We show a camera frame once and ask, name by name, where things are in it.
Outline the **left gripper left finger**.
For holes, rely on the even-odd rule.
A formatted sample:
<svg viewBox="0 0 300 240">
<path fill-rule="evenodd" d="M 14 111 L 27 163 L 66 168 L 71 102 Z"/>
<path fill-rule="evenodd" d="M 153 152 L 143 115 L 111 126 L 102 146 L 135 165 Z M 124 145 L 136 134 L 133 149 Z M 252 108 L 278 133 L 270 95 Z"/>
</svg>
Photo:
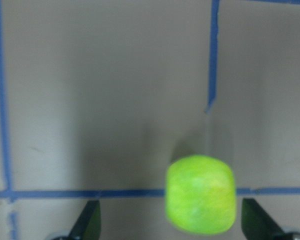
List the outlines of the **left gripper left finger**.
<svg viewBox="0 0 300 240">
<path fill-rule="evenodd" d="M 72 227 L 69 240 L 98 240 L 101 235 L 101 205 L 89 200 Z"/>
</svg>

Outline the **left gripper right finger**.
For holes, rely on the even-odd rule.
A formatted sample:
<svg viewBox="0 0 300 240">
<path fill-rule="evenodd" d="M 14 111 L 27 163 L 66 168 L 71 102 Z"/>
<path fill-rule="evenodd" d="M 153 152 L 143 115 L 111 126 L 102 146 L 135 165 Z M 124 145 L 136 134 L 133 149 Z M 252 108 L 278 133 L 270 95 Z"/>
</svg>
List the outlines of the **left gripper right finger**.
<svg viewBox="0 0 300 240">
<path fill-rule="evenodd" d="M 254 198 L 243 198 L 241 230 L 247 240 L 274 240 L 285 232 Z"/>
</svg>

